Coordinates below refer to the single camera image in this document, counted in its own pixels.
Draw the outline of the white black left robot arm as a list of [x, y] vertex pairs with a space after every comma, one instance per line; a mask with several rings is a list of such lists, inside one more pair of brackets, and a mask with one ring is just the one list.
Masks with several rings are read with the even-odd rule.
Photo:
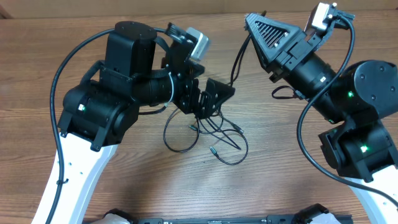
[[107, 163], [141, 107], [174, 104], [205, 119], [234, 95], [228, 84], [208, 79], [200, 64], [209, 39], [200, 31], [121, 21], [103, 32], [105, 58], [96, 61], [50, 110], [56, 155], [34, 223], [81, 223]]

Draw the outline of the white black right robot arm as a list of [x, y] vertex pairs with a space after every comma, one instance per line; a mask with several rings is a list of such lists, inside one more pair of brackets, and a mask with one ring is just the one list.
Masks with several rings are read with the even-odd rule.
[[350, 31], [354, 15], [334, 10], [307, 29], [251, 13], [246, 28], [261, 67], [272, 82], [285, 80], [296, 98], [307, 101], [333, 127], [319, 135], [328, 168], [321, 172], [351, 187], [372, 223], [397, 222], [397, 147], [382, 123], [397, 113], [397, 66], [382, 60], [334, 71], [317, 50], [334, 29]]

